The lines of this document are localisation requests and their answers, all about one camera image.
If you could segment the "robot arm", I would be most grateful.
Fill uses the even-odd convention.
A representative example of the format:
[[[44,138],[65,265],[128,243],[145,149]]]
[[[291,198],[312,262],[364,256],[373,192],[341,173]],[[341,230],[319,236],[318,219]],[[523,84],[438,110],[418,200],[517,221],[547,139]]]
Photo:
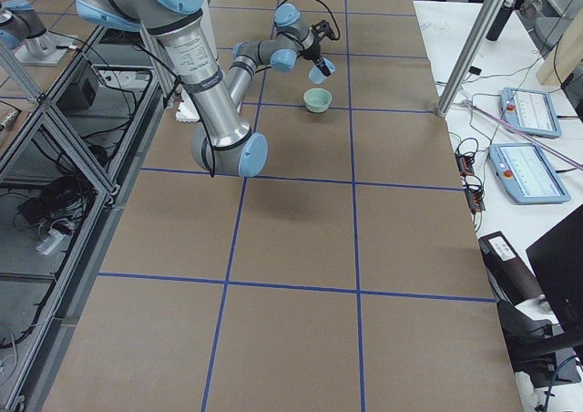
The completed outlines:
[[[321,49],[324,39],[338,41],[341,38],[335,19],[310,25],[295,5],[283,3],[274,13],[273,24],[274,38],[245,41],[233,48],[233,62],[225,83],[236,106],[244,99],[261,68],[288,73],[301,57],[312,62],[309,79],[314,84],[321,84],[335,72],[335,65],[322,55]]]
[[[268,142],[242,118],[201,28],[204,0],[75,0],[87,21],[118,30],[145,29],[166,50],[173,70],[199,113],[191,152],[210,173],[254,177]]]

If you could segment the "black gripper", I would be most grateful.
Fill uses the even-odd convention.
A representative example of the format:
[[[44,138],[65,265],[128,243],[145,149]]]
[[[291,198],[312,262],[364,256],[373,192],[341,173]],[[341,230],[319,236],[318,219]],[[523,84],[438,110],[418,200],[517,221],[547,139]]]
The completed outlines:
[[[311,26],[310,35],[312,41],[305,48],[305,59],[315,61],[315,71],[319,76],[328,77],[332,71],[329,67],[329,61],[322,57],[321,43],[324,39],[335,40],[335,32],[327,20],[321,20]]]

